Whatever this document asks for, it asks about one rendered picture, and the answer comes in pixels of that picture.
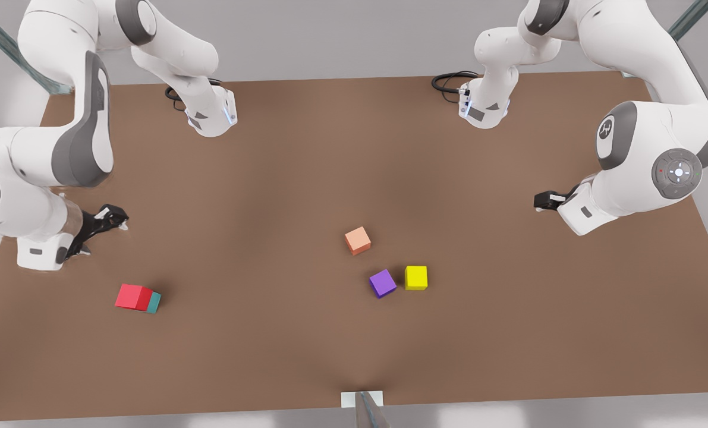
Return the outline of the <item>purple wooden cube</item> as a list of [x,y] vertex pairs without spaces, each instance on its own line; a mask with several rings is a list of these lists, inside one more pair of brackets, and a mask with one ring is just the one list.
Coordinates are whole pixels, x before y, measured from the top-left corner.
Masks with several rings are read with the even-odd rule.
[[369,278],[369,284],[376,298],[383,298],[397,289],[397,284],[388,270],[381,270]]

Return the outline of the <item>red wooden cube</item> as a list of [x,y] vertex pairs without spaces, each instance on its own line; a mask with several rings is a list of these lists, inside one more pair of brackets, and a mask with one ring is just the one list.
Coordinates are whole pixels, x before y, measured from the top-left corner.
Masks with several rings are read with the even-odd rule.
[[118,308],[147,311],[153,291],[142,285],[122,284],[115,299]]

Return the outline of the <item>orange wooden cube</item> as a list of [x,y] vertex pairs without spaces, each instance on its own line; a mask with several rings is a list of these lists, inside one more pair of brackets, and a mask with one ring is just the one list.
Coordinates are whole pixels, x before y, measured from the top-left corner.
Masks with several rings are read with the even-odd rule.
[[345,242],[352,255],[361,254],[371,248],[371,240],[362,226],[346,233]]

